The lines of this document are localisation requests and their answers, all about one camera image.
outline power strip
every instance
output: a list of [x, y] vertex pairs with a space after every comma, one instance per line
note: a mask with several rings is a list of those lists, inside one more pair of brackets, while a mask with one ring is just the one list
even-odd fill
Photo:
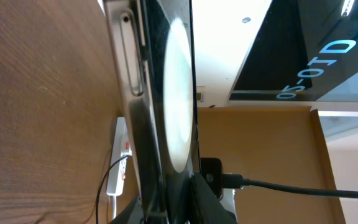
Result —
[[[125, 118], [117, 118], [116, 133], [112, 145], [111, 161], [112, 165], [122, 156], [132, 155], [131, 146], [128, 139], [128, 130], [125, 124]], [[120, 196], [124, 189], [125, 169], [127, 160], [123, 159], [119, 166], [114, 166], [109, 173], [106, 193], [108, 196]]]

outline wooden table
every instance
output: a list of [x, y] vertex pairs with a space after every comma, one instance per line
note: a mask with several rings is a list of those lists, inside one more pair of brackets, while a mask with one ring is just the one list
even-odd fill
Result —
[[[97, 0], [0, 1], [0, 223], [84, 223], [119, 115]], [[131, 178], [119, 210], [136, 190]]]

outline fluorescent light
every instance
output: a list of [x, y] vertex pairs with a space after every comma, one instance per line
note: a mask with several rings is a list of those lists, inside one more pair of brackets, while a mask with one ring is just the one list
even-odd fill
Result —
[[343, 2], [341, 16], [348, 16], [351, 13], [354, 0], [345, 0]]

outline white power strip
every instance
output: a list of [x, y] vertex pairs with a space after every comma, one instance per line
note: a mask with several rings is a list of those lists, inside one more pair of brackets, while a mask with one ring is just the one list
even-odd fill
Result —
[[[129, 145], [128, 131], [125, 124], [125, 118], [117, 118], [116, 133], [114, 135], [114, 144], [112, 145], [110, 166], [119, 158], [126, 155], [132, 155]], [[127, 159], [120, 161], [119, 166], [114, 166], [109, 173], [106, 193], [108, 196], [120, 196], [124, 189], [125, 169]]]

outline power cord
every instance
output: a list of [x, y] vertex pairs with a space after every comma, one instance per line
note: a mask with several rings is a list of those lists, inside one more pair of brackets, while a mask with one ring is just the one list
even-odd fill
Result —
[[223, 174], [222, 176], [223, 188], [228, 189], [242, 189], [244, 186], [264, 187], [272, 190], [279, 190], [282, 192], [315, 195], [323, 197], [342, 197], [342, 198], [358, 198], [358, 191], [351, 190], [323, 190], [323, 189], [307, 189], [301, 187], [291, 187], [280, 184], [271, 184], [257, 180], [245, 179], [239, 174]]
[[109, 169], [106, 171], [106, 173], [103, 176], [103, 179], [100, 183], [99, 189], [98, 189], [98, 194], [96, 195], [96, 224], [99, 224], [99, 198], [100, 198], [100, 192], [102, 191], [102, 187], [103, 187], [103, 183], [104, 180], [106, 180], [107, 175], [109, 174], [110, 170], [117, 164], [119, 163], [121, 160], [128, 158], [129, 155], [126, 156], [122, 156], [120, 159], [118, 159], [116, 162], [114, 162], [113, 164], [111, 164], [111, 166], [109, 167]]

